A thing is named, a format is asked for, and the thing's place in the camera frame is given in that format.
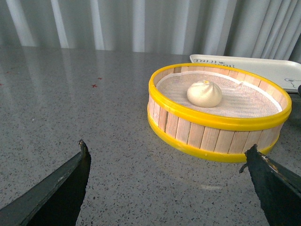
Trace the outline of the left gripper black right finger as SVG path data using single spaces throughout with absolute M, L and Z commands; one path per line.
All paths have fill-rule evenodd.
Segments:
M 301 224 L 301 177 L 257 150 L 245 152 L 248 168 L 261 208 L 271 226 Z

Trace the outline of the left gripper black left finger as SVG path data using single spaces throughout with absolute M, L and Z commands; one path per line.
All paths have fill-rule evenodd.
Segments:
M 2 226 L 74 226 L 86 194 L 91 155 L 81 151 L 0 210 Z

